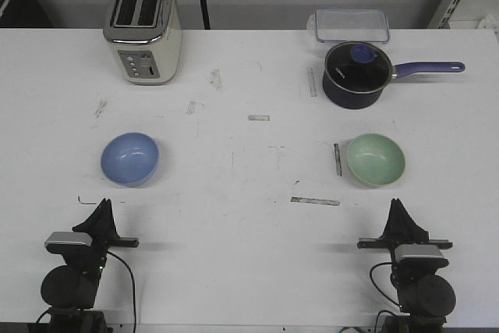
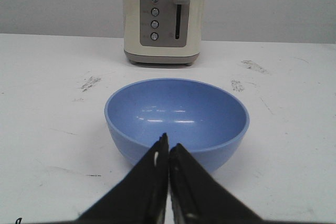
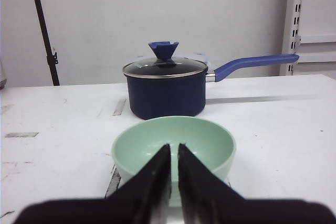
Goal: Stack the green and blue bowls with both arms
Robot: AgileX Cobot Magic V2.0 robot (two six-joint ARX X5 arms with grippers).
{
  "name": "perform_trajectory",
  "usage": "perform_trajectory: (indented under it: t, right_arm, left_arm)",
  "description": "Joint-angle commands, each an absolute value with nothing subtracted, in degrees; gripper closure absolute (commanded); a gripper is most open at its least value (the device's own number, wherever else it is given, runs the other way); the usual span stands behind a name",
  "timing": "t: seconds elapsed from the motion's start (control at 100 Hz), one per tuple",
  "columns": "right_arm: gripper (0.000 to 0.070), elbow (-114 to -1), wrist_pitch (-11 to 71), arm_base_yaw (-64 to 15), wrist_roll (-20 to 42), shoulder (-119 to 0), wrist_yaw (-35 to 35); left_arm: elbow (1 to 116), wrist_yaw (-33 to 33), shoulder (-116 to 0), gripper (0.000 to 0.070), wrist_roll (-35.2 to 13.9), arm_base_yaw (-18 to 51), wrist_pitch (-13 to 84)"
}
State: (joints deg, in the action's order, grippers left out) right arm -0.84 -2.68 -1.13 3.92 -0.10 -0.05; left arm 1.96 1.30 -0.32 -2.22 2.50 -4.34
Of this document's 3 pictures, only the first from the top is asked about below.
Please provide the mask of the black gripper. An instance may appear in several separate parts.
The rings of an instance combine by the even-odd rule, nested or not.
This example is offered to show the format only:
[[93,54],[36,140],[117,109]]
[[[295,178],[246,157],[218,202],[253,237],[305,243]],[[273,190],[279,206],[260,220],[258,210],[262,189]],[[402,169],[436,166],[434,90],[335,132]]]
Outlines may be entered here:
[[81,271],[84,275],[100,275],[107,262],[108,250],[111,247],[137,248],[139,239],[122,237],[117,233],[111,200],[104,198],[82,223],[72,227],[74,232],[88,234],[93,242],[86,253],[62,255],[68,265]]
[[405,209],[401,200],[393,198],[384,231],[378,238],[359,238],[357,248],[360,250],[386,250],[390,254],[392,266],[421,267],[415,264],[397,264],[395,262],[395,248],[403,244],[430,244],[436,245],[440,251],[449,250],[453,243],[447,239],[429,239],[415,241],[412,239],[428,239],[429,233],[419,227]]

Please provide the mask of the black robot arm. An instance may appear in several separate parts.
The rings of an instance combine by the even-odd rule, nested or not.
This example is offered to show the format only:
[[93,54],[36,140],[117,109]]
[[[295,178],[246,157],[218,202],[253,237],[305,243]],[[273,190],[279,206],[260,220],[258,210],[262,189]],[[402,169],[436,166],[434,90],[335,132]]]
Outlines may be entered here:
[[109,256],[131,267],[115,248],[137,248],[139,240],[118,234],[111,200],[104,198],[82,223],[69,232],[53,232],[44,248],[65,263],[52,269],[41,283],[41,298],[50,316],[47,332],[112,332],[104,313],[94,309],[102,272]]
[[375,332],[442,332],[454,310],[456,295],[451,284],[437,274],[449,261],[441,251],[452,248],[447,239],[431,239],[419,227],[398,198],[391,200],[384,231],[377,238],[361,238],[360,249],[384,249],[390,253],[390,280],[397,299],[388,301],[399,308],[377,313]]

